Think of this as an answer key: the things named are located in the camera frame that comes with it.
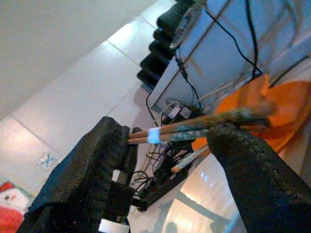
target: blue sticker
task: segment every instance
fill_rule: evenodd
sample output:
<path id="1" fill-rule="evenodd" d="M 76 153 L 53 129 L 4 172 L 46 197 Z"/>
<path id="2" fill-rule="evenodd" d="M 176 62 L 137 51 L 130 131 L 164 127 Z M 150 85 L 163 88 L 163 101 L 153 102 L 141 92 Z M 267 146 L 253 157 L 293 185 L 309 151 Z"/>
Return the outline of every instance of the blue sticker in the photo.
<path id="1" fill-rule="evenodd" d="M 148 131 L 148 143 L 158 144 L 160 141 L 160 128 L 151 128 Z"/>

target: blue tape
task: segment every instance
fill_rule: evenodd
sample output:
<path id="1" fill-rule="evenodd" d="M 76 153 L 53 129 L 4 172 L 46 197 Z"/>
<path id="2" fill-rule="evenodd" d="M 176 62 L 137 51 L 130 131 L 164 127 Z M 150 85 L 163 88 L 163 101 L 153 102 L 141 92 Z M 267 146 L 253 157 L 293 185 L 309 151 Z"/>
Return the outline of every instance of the blue tape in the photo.
<path id="1" fill-rule="evenodd" d="M 160 128 L 151 128 L 148 131 L 148 143 L 158 144 L 160 141 Z"/>

